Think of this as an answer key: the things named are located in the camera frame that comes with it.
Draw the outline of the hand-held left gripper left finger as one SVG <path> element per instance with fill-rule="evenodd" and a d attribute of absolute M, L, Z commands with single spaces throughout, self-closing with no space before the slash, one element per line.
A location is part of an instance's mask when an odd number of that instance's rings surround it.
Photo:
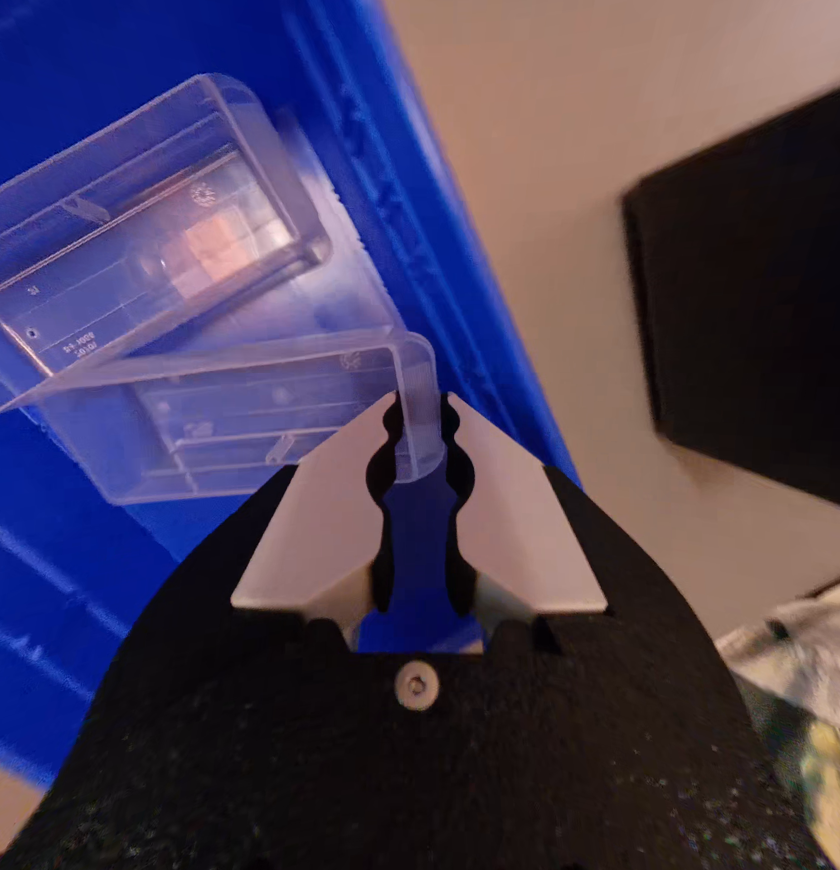
<path fill-rule="evenodd" d="M 329 619 L 356 648 L 375 608 L 372 566 L 384 527 L 367 474 L 389 440 L 385 414 L 401 409 L 388 393 L 301 459 L 233 590 L 233 608 Z"/>

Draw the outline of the clear plastic drawer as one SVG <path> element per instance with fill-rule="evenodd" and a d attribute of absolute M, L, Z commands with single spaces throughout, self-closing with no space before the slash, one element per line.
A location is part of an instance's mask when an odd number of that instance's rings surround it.
<path fill-rule="evenodd" d="M 393 393 L 403 408 L 395 481 L 407 484 L 444 449 L 434 350 L 404 330 L 124 358 L 38 408 L 104 498 L 124 506 L 251 494 Z"/>
<path fill-rule="evenodd" d="M 404 328 L 294 115 L 234 78 L 0 186 L 0 413 L 121 359 Z"/>

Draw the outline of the black drawer cabinet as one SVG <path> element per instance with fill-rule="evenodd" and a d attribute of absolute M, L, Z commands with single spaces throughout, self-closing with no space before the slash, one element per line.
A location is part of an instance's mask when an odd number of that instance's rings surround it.
<path fill-rule="evenodd" d="M 840 88 L 621 199 L 655 429 L 840 506 Z"/>

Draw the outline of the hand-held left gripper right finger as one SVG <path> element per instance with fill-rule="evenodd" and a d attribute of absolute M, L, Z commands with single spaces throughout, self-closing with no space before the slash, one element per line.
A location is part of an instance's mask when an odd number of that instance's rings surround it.
<path fill-rule="evenodd" d="M 486 633 L 602 613 L 607 599 L 543 462 L 454 393 L 442 395 L 441 430 L 456 495 L 444 567 L 455 613 Z"/>

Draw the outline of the large shallow blue bin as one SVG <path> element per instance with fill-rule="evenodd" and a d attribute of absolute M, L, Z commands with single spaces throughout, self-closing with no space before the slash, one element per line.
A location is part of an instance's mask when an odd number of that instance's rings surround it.
<path fill-rule="evenodd" d="M 0 2 L 0 186 L 191 77 L 242 82 L 294 115 L 439 388 L 577 480 L 406 71 L 378 2 Z M 114 505 L 40 401 L 0 413 L 0 766 L 46 789 L 133 622 L 250 494 Z"/>

